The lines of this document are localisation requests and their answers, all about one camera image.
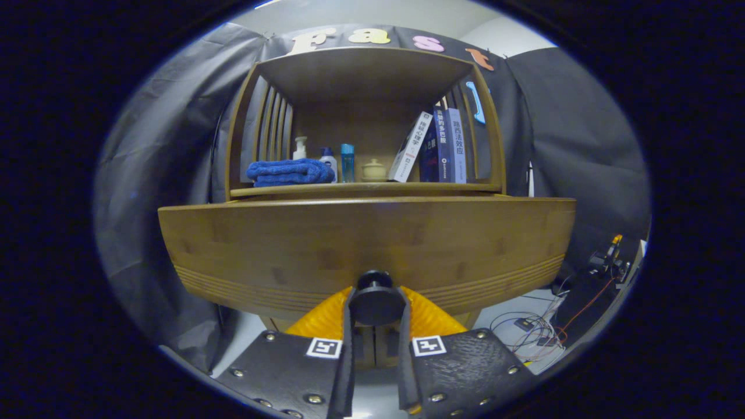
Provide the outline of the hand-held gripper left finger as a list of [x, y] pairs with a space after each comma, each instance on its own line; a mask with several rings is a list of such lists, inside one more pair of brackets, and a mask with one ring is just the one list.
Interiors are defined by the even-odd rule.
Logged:
[[344, 418], [352, 412], [354, 353], [348, 287], [286, 332], [261, 332], [216, 380], [269, 418]]

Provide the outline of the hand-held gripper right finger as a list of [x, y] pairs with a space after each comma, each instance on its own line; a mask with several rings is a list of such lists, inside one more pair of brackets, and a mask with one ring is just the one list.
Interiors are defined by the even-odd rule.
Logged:
[[488, 328], [465, 329], [431, 300], [399, 287], [399, 406], [415, 417], [485, 417], [513, 407], [538, 377]]

